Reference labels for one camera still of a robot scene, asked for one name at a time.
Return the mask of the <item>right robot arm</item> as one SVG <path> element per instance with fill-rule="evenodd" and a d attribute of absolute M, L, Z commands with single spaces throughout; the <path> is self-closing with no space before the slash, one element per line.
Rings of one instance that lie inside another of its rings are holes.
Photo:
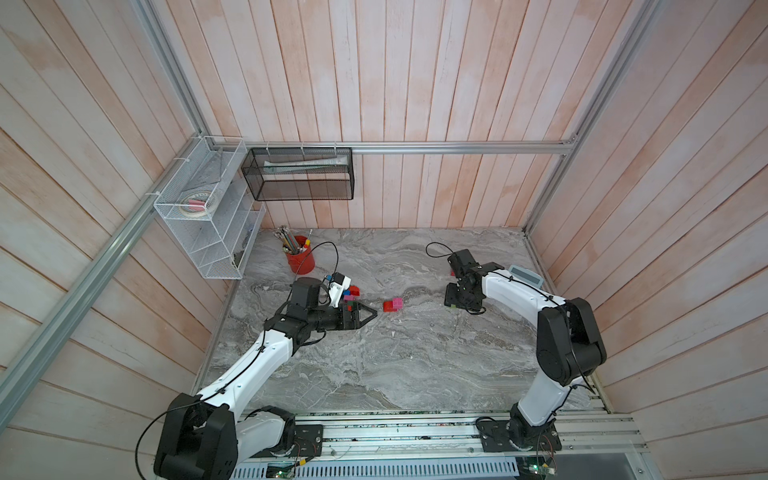
<path fill-rule="evenodd" d="M 480 418 L 477 429 L 486 451 L 528 451 L 550 440 L 556 412 L 577 386 L 607 360 L 589 302 L 565 299 L 516 278 L 502 265 L 478 263 L 468 250 L 448 256 L 456 281 L 446 286 L 444 304 L 473 315 L 494 300 L 517 312 L 536 329 L 538 372 L 531 387 L 510 409 L 508 421 Z"/>

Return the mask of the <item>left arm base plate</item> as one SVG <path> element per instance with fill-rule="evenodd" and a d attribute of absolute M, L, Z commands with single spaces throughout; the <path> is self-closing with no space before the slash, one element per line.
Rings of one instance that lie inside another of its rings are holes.
<path fill-rule="evenodd" d="M 274 458 L 312 459 L 322 454 L 324 427 L 320 424 L 290 427 L 269 455 Z"/>

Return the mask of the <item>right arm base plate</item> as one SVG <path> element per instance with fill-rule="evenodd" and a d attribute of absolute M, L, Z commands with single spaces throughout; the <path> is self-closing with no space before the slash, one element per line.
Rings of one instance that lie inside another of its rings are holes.
<path fill-rule="evenodd" d="M 475 420 L 486 453 L 522 451 L 557 452 L 562 443 L 554 421 L 541 426 L 530 426 L 524 420 L 513 417 L 509 420 L 495 420 L 488 416 Z"/>

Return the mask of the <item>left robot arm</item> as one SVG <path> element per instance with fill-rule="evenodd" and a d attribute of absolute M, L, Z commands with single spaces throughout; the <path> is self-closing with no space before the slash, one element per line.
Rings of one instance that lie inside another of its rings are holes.
<path fill-rule="evenodd" d="M 284 457 L 299 466 L 320 450 L 318 438 L 296 434 L 294 414 L 274 406 L 246 407 L 269 377 L 312 333 L 357 330 L 367 324 L 365 305 L 349 277 L 301 277 L 264 323 L 254 344 L 222 376 L 195 395 L 180 394 L 160 414 L 163 422 L 153 472 L 163 479 L 228 479 L 255 455 Z"/>

